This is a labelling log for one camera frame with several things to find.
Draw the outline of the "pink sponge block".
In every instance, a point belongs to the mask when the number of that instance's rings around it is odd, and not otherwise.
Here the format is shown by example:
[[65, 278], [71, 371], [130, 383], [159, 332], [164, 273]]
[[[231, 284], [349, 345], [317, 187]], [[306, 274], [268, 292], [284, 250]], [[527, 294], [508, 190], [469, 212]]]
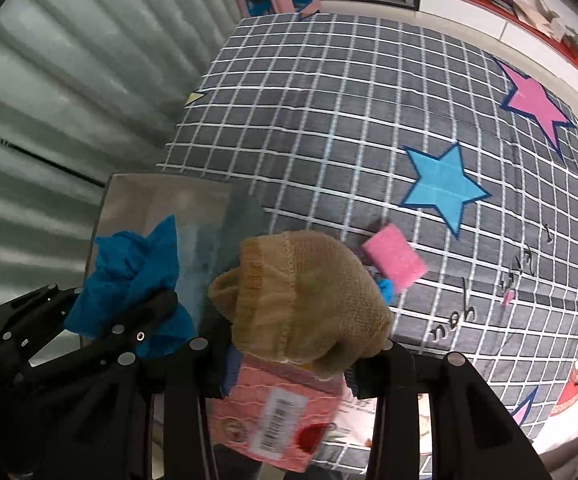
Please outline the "pink sponge block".
[[418, 252], [393, 223], [370, 237], [362, 244], [362, 250], [380, 274], [392, 283], [394, 292], [403, 292], [428, 272]]

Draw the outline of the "pink patterned tissue box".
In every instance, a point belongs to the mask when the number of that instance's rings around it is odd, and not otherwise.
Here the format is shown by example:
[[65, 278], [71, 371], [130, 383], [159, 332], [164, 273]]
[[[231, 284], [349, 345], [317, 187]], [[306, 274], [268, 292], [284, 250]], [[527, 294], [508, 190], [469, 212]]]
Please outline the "pink patterned tissue box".
[[244, 356], [234, 386], [208, 409], [212, 442], [279, 469], [306, 471], [343, 390], [341, 374], [323, 380], [304, 367]]

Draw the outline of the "grey checkered star tablecloth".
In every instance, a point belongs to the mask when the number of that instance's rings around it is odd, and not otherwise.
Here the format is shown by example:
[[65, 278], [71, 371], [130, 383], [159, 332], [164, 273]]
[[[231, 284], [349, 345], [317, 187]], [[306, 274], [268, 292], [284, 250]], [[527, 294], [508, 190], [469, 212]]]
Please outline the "grey checkered star tablecloth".
[[537, 441], [578, 357], [578, 128], [563, 101], [554, 141], [505, 107], [509, 74], [415, 25], [247, 18], [160, 168], [245, 185], [274, 232], [359, 248], [397, 226], [426, 274], [393, 300], [395, 338], [463, 353]]

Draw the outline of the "beige knitted hat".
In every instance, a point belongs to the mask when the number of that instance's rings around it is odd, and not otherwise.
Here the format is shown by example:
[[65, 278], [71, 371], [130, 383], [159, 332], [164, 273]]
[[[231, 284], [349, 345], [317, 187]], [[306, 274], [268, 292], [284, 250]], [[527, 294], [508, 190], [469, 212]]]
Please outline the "beige knitted hat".
[[369, 272], [335, 238], [316, 231], [250, 237], [239, 263], [208, 298], [254, 358], [329, 379], [384, 349], [392, 313]]

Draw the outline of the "blue mesh cloth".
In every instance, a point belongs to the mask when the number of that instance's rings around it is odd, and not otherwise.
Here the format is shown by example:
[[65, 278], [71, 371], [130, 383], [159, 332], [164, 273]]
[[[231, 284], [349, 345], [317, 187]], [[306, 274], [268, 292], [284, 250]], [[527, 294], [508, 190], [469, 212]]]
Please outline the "blue mesh cloth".
[[395, 288], [393, 282], [387, 278], [379, 278], [377, 280], [378, 289], [384, 302], [389, 306], [392, 302]]
[[[83, 290], [66, 316], [64, 328], [87, 339], [96, 340], [118, 314], [130, 307], [147, 313], [150, 292], [176, 292], [180, 265], [177, 226], [170, 214], [147, 236], [120, 231], [98, 236], [95, 267], [83, 284]], [[198, 336], [196, 326], [185, 307], [174, 299], [173, 314], [143, 340], [135, 340], [132, 352], [138, 359], [167, 356]]]

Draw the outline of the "white open storage box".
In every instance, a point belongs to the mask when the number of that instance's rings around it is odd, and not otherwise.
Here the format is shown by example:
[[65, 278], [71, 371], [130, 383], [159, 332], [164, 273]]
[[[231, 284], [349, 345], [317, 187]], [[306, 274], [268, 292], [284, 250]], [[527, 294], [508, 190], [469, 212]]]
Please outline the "white open storage box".
[[140, 359], [175, 352], [214, 322], [208, 285], [237, 265], [242, 240], [265, 230], [260, 202], [240, 183], [114, 174], [90, 244], [84, 296], [32, 365], [82, 348], [114, 315], [160, 289], [176, 294], [176, 310], [134, 351]]

